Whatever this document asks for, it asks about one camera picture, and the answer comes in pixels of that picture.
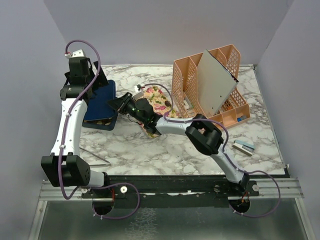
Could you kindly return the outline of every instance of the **gray wall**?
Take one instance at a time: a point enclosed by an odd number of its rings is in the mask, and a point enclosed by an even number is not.
[[[65,41],[41,0],[0,9],[0,238],[27,239],[60,119]]]
[[[172,64],[228,44],[257,64],[293,0],[44,2],[64,39],[86,39],[103,64]]]
[[[290,173],[298,176],[320,239],[320,1],[295,0],[257,67]]]

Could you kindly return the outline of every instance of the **blue object in rack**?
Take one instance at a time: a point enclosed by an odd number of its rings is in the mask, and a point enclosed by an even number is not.
[[[108,85],[100,87],[95,91],[96,96],[94,97],[94,99],[90,99],[83,120],[98,121],[112,118],[111,123],[109,125],[103,125],[91,122],[83,122],[83,127],[107,131],[111,131],[112,129],[114,129],[118,117],[118,112],[112,109],[108,105],[107,101],[116,98],[116,83],[113,80],[108,80],[108,83]]]

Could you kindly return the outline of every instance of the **blue container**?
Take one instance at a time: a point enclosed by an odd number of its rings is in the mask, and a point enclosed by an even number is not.
[[[113,80],[108,80],[108,83],[109,84],[107,86],[100,87],[95,91],[96,96],[94,99],[90,99],[83,120],[103,121],[106,119],[111,119],[111,123],[109,125],[104,125],[93,122],[83,122],[83,127],[107,131],[111,131],[115,128],[118,112],[113,110],[108,105],[107,101],[116,98],[116,83]]]

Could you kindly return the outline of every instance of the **orange dish rack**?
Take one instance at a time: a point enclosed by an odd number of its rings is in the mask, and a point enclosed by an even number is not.
[[[233,76],[238,78],[241,55],[234,45],[230,44],[209,52]],[[172,97],[181,116],[183,118],[192,118],[196,114],[202,114],[208,119],[220,122],[226,128],[248,121],[250,119],[250,108],[237,90],[237,87],[215,115],[207,116],[204,113],[198,101],[197,66],[201,57],[202,53],[198,53],[174,61]],[[186,100],[191,103],[191,107],[186,107]]]

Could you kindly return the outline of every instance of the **marble tabletop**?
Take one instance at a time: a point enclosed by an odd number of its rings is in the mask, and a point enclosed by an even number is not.
[[[108,79],[116,84],[116,96],[133,92],[140,83],[161,83],[171,90],[172,65],[103,66]],[[229,129],[227,152],[246,171],[262,170],[282,175],[284,167],[266,107],[258,87],[253,66],[241,67],[238,91],[250,106],[251,119]],[[253,156],[234,149],[234,140],[254,144]],[[111,165],[80,150],[81,157],[93,170],[109,175],[223,175],[209,156],[199,153],[186,136],[161,135],[148,137],[142,128],[119,115],[112,131],[82,128],[80,146],[108,160]]]

